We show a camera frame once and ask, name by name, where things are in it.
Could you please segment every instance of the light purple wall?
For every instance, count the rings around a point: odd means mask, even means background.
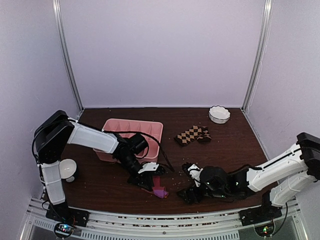
[[[272,11],[262,72],[249,108],[270,158],[296,142],[320,137],[320,1],[278,0]],[[297,196],[313,240],[320,236],[320,184]]]
[[[85,107],[240,107],[264,0],[63,0]]]
[[[34,130],[58,109],[77,115],[51,0],[0,3],[0,239],[14,240],[42,187]]]

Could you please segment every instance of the pink container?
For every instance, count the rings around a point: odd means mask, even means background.
[[[115,132],[125,132],[125,131],[137,131],[149,134],[155,137],[159,142],[161,142],[162,130],[164,125],[161,122],[156,121],[137,121],[137,120],[126,120],[126,119],[108,119],[103,129],[106,131],[115,131]],[[130,138],[134,133],[123,133],[120,134],[123,138]],[[141,162],[157,162],[159,155],[159,145],[150,137],[143,135],[146,141],[149,144],[149,152],[146,157],[138,159]],[[111,154],[105,153],[98,149],[93,149],[100,160],[107,162],[117,162],[116,159],[112,158]],[[147,153],[148,149],[146,148],[143,152],[136,155],[137,157],[143,157]]]

